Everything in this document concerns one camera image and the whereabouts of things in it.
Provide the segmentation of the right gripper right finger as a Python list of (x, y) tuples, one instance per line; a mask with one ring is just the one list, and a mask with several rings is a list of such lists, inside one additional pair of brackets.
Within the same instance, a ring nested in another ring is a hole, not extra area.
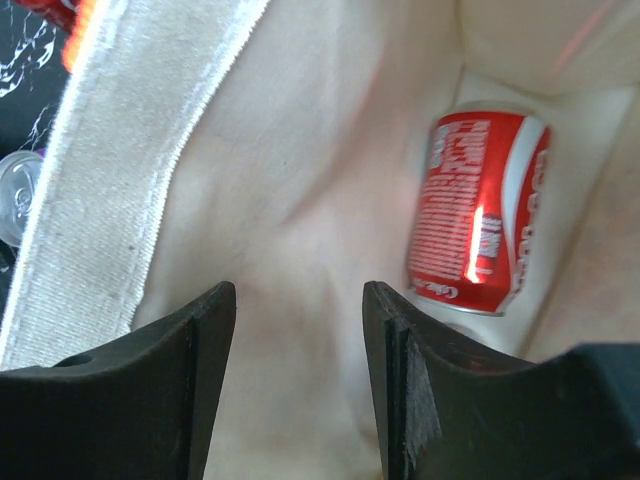
[(639, 347), (582, 344), (534, 364), (363, 289), (387, 479), (635, 479)]

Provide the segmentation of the beige canvas bag orange handles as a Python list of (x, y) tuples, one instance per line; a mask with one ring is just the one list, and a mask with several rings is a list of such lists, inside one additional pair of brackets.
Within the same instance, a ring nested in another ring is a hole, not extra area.
[(50, 366), (222, 280), (238, 320), (210, 479), (378, 479), (364, 283), (406, 286), (430, 126), (519, 103), (555, 133), (502, 319), (542, 360), (639, 336), (635, 1), (109, 1), (46, 153), (2, 322)]

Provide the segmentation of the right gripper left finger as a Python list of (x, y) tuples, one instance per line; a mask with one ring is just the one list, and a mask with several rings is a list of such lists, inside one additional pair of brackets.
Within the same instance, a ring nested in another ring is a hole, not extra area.
[(51, 367), (1, 375), (5, 479), (200, 479), (236, 319), (223, 282)]

